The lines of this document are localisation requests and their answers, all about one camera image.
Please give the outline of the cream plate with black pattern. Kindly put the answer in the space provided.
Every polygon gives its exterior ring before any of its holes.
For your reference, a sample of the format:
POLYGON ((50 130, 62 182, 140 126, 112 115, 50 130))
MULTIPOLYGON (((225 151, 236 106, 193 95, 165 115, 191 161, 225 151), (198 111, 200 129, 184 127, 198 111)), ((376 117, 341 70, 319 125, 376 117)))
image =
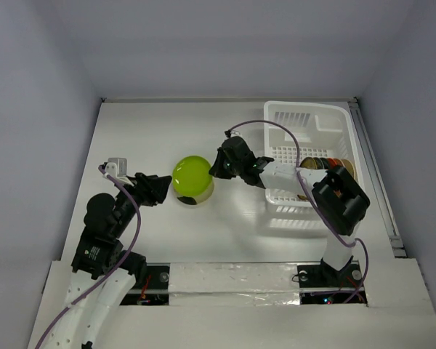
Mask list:
POLYGON ((180 202, 189 206, 195 206, 202 204, 211 197, 214 192, 214 182, 210 182, 205 189, 200 189, 198 193, 192 190, 190 186, 179 185, 175 182, 173 183, 173 190, 180 202))

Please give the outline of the lime green plate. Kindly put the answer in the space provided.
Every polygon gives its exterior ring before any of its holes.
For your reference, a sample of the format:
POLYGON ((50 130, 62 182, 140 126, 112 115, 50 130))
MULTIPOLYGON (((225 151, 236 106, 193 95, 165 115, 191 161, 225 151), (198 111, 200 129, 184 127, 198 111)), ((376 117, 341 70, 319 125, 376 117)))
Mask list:
POLYGON ((180 196, 198 197, 211 190, 210 163, 201 156, 186 156, 172 172, 174 191, 180 196))

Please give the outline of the yellow brown patterned plate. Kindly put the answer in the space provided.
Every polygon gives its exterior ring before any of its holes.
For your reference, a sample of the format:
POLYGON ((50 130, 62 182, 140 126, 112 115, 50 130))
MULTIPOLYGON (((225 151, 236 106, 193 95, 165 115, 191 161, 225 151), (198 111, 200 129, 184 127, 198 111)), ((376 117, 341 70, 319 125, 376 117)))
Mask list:
POLYGON ((317 164, 313 157, 306 157, 302 160, 300 167, 305 169, 317 169, 317 164))

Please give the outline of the blue white patterned plate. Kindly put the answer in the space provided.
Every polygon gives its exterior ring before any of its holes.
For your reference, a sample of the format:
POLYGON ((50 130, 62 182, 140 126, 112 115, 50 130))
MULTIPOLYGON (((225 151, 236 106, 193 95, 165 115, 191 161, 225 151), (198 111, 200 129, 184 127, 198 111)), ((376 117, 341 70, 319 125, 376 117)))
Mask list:
POLYGON ((330 168, 329 162, 326 158, 314 157, 313 159, 317 165, 317 169, 329 169, 330 168))

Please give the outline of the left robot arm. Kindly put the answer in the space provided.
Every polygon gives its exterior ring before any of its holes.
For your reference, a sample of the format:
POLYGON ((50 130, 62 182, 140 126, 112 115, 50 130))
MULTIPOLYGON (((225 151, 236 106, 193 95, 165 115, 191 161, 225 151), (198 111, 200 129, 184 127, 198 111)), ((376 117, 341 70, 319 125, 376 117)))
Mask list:
POLYGON ((62 310, 36 348, 96 348, 128 291, 150 280, 145 256, 133 252, 132 244, 125 247, 120 237, 133 218, 138 219, 134 237, 139 236, 140 207, 163 203, 171 177, 101 172, 119 192, 99 193, 88 201, 62 310))

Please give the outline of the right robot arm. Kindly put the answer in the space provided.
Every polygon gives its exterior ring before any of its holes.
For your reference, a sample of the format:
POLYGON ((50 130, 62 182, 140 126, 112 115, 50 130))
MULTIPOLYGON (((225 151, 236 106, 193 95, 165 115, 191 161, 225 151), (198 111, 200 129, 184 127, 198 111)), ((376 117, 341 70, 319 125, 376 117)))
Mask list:
POLYGON ((257 157, 242 137, 235 136, 217 149, 209 174, 223 180, 239 177, 262 189, 302 193, 332 234, 320 261, 321 279, 336 285, 346 277, 356 230, 370 207, 366 193, 347 169, 304 169, 257 157))

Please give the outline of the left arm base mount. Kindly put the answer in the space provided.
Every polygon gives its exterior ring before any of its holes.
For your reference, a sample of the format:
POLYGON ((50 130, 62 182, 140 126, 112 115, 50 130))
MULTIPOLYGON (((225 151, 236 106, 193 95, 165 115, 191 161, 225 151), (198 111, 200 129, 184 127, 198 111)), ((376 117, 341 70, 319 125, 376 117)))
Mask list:
POLYGON ((121 305, 158 306, 169 304, 170 264, 148 264, 141 284, 136 284, 121 301, 121 305))

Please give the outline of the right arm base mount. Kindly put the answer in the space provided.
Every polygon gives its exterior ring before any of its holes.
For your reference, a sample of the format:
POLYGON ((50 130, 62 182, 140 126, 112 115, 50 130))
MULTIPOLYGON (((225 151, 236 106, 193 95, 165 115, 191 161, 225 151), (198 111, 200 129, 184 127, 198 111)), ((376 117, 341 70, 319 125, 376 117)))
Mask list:
POLYGON ((341 271, 319 263, 297 265, 291 281, 299 286, 302 305, 338 305, 368 303, 358 262, 350 262, 341 271))

